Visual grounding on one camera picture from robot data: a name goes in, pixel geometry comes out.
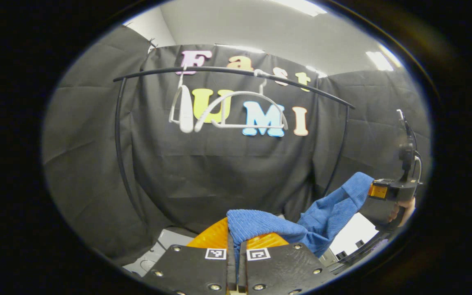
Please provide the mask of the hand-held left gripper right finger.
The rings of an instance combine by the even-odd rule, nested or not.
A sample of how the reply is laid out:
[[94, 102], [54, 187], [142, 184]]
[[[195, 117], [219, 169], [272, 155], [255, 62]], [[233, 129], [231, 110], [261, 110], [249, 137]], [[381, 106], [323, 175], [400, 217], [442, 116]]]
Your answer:
[[304, 295], [335, 275], [303, 243], [287, 243], [275, 233], [241, 244], [238, 291], [245, 295]]

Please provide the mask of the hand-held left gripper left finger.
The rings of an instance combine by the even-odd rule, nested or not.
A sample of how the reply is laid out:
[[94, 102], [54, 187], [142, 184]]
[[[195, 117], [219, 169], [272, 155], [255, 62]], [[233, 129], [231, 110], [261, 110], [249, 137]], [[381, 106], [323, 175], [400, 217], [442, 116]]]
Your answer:
[[142, 282], [163, 295], [228, 295], [237, 289], [232, 241], [225, 217], [186, 245], [170, 245]]

